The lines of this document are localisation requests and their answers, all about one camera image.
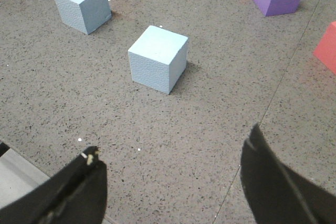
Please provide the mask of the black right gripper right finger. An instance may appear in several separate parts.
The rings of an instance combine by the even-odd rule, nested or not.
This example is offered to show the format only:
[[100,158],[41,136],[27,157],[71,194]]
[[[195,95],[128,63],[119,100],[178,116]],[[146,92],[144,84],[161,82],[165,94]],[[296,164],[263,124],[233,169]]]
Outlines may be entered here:
[[241,154],[240,181],[257,223],[335,223],[335,196],[282,163],[258,124]]

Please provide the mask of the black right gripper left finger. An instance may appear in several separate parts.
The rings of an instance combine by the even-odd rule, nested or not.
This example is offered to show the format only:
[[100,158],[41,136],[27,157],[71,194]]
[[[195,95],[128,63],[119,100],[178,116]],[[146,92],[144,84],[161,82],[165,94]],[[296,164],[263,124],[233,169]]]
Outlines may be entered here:
[[102,223],[107,166],[90,146],[52,178],[1,209],[1,223]]

